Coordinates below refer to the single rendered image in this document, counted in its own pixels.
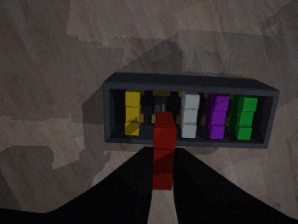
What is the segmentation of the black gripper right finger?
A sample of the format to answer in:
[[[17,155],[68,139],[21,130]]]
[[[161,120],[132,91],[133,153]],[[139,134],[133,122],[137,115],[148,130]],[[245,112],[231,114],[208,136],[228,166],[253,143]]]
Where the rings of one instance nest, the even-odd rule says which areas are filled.
[[[298,224],[184,148],[174,149],[173,196],[178,224]]]

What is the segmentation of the red rectangular block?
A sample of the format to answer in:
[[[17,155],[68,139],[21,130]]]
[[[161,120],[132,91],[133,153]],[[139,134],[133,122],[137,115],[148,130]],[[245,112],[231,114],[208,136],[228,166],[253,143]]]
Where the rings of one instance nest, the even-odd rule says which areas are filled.
[[[176,149],[176,124],[172,112],[156,111],[153,125],[153,179],[152,189],[172,190],[173,155]]]

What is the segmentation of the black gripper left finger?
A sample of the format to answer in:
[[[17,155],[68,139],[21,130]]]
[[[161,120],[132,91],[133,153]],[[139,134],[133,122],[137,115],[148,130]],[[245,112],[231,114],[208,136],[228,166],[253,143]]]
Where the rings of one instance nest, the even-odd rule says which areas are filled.
[[[0,208],[0,224],[146,224],[152,198],[153,147],[67,204],[47,213]]]

